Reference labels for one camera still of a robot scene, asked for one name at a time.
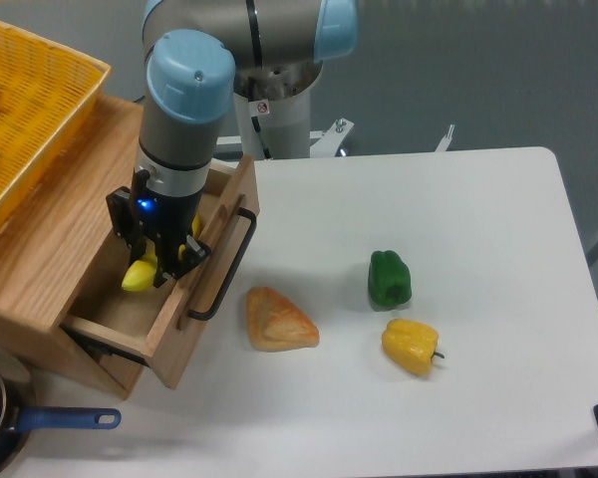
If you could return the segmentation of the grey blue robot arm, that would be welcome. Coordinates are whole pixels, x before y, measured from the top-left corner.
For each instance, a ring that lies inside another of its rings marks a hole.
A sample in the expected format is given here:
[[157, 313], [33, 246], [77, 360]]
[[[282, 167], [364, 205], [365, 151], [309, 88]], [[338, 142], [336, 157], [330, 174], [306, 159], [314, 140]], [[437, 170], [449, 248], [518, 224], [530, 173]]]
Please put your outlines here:
[[132, 182], [107, 198], [130, 250], [127, 291], [161, 286], [211, 253], [197, 210], [219, 130], [235, 111], [258, 159], [311, 153], [310, 93], [358, 41], [353, 1], [150, 1], [146, 94]]

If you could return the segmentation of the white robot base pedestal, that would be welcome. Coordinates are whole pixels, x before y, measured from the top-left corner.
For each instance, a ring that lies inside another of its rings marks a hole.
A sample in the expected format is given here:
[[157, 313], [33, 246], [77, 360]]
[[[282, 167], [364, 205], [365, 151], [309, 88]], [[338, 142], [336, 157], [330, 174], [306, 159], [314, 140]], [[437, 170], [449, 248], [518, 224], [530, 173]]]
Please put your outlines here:
[[322, 71], [315, 62], [239, 71], [234, 108], [240, 150], [255, 159], [341, 155], [352, 121], [338, 118], [325, 130], [311, 126], [311, 93]]

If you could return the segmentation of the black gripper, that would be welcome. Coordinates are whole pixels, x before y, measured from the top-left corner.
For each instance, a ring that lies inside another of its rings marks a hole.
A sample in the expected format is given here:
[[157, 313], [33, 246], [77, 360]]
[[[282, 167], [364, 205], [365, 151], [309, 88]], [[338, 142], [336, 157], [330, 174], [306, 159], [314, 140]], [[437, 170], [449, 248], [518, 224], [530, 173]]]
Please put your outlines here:
[[134, 172], [132, 186], [122, 186], [106, 196], [113, 231], [129, 249], [129, 264], [154, 245], [156, 270], [152, 285], [168, 278], [181, 279], [211, 254], [208, 245], [192, 234], [206, 169], [182, 171], [147, 168]]

